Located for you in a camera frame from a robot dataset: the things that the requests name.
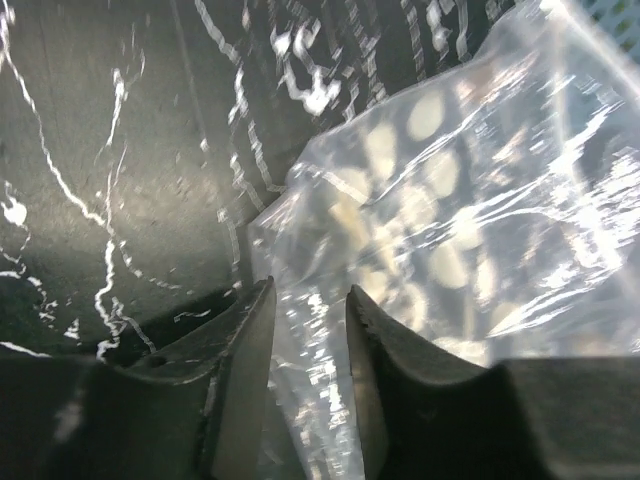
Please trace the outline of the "light blue plastic basket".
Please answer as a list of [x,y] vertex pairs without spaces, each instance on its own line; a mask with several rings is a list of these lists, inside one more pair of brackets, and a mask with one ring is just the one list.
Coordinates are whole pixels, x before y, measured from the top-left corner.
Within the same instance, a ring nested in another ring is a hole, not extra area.
[[623,51],[639,56],[639,0],[585,0],[581,4]]

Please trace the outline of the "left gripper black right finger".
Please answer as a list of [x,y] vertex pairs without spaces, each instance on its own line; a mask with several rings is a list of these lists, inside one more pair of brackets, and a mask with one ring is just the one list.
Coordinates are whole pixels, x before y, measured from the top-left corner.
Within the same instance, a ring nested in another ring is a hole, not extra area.
[[634,357],[483,368],[387,315],[360,287],[346,333],[369,479],[635,479]]

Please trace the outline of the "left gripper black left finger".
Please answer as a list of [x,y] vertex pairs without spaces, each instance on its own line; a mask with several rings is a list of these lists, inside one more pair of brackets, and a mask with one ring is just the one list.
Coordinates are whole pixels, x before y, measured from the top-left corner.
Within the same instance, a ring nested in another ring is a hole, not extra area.
[[275,324],[272,278],[129,367],[1,354],[5,479],[252,479]]

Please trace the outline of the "clear bag with green leaf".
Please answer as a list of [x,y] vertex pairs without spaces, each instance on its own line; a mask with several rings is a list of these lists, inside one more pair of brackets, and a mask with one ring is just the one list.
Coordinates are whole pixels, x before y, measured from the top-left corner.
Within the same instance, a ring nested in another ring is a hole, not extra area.
[[639,56],[520,1],[475,57],[309,142],[248,228],[310,479],[361,479],[346,295],[481,367],[639,352]]

